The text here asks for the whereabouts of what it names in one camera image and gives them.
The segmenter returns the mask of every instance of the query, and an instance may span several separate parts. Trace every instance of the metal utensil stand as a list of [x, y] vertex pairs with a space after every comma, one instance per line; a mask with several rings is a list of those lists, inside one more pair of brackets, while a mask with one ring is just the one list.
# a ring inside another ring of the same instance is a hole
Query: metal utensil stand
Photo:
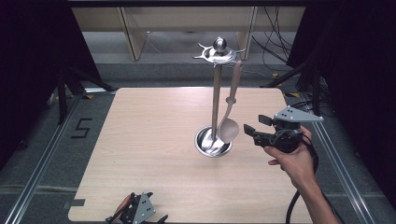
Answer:
[[204, 59], [209, 63], [213, 63], [215, 74], [213, 80], [212, 125], [204, 127], [195, 135], [195, 147], [207, 157], [220, 157], [228, 153], [233, 145], [233, 143], [223, 143], [218, 135], [221, 68], [223, 64], [236, 63], [236, 54], [245, 50], [233, 50], [228, 48], [227, 42], [221, 37], [218, 37], [211, 47], [205, 47], [201, 44], [199, 44], [199, 46], [203, 48], [202, 54], [193, 58]]

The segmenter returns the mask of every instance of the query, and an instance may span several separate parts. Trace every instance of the black curtain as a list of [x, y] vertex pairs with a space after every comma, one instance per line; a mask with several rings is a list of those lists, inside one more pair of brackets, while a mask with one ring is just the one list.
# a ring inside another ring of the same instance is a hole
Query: black curtain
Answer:
[[[312, 32], [318, 37], [317, 26], [326, 24], [322, 9], [311, 7], [304, 15], [290, 64], [303, 62], [312, 49], [306, 40]], [[396, 208], [396, 2], [345, 1], [337, 20], [338, 33], [320, 54], [322, 75], [361, 159]]]
[[62, 67], [100, 80], [73, 12], [62, 2], [0, 1], [0, 169], [45, 107]]

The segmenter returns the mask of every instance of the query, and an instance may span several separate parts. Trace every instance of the human hand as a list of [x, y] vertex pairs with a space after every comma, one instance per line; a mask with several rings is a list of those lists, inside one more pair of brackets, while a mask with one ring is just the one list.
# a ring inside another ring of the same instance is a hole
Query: human hand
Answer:
[[[303, 131], [305, 142], [309, 143], [312, 133], [303, 126], [301, 126], [301, 130]], [[314, 163], [308, 148], [303, 143], [300, 143], [291, 153], [281, 152], [276, 147], [265, 147], [264, 151], [275, 158], [272, 161], [268, 161], [268, 164], [280, 164], [290, 177], [293, 186], [298, 190], [305, 188], [309, 184], [316, 183]]]

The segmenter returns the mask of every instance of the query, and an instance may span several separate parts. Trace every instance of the wooden table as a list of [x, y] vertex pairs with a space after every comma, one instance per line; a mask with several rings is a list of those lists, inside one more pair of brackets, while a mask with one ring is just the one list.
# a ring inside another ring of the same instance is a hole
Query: wooden table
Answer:
[[[221, 88], [219, 120], [229, 88]], [[108, 112], [69, 218], [103, 221], [123, 198], [153, 192], [157, 210], [148, 221], [168, 214], [167, 223], [284, 223], [295, 192], [279, 166], [244, 134], [243, 124], [273, 133], [258, 122], [272, 117], [285, 101], [278, 89], [239, 88], [230, 114], [240, 126], [233, 148], [209, 158], [194, 145], [211, 124], [212, 88], [120, 89]], [[292, 222], [311, 222], [303, 200]]]

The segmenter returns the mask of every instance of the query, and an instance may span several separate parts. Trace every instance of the spoon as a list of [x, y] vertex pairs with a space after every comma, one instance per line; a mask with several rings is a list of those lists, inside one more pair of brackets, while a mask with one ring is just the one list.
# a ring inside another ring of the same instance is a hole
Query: spoon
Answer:
[[239, 134], [239, 126], [233, 120], [229, 119], [228, 116], [231, 113], [231, 109], [233, 108], [233, 104], [236, 103], [235, 95], [236, 89], [239, 85], [239, 80], [241, 78], [241, 66], [242, 61], [238, 61], [235, 64], [235, 68], [233, 69], [233, 78], [231, 80], [231, 89], [230, 89], [230, 96], [227, 97], [226, 102], [228, 103], [227, 111], [219, 125], [219, 138], [220, 140], [225, 143], [231, 143], [235, 137]]

